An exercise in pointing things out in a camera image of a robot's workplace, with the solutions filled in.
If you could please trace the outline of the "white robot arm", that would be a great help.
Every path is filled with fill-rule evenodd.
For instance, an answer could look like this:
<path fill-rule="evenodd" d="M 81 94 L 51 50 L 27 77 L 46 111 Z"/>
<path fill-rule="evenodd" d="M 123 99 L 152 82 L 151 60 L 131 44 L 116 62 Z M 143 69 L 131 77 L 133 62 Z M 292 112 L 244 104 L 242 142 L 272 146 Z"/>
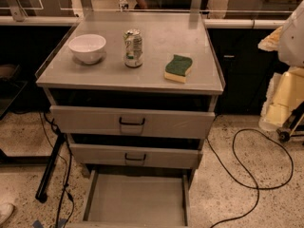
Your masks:
<path fill-rule="evenodd" d="M 282 74 L 274 74 L 260 113 L 259 127 L 275 131 L 304 102 L 304 2 L 281 27 L 261 40 L 258 47 L 265 51 L 276 50 L 278 60 L 289 67 Z"/>

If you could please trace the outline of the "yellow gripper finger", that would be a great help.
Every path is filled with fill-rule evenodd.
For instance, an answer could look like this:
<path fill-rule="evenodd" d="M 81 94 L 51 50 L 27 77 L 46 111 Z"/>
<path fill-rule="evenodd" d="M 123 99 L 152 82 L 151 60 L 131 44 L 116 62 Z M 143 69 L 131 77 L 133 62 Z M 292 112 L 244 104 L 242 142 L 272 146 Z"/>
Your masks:
<path fill-rule="evenodd" d="M 258 125 L 265 131 L 282 127 L 304 102 L 304 68 L 292 66 L 271 79 Z"/>
<path fill-rule="evenodd" d="M 264 39 L 262 39 L 257 47 L 265 51 L 277 51 L 282 27 L 277 28 Z"/>

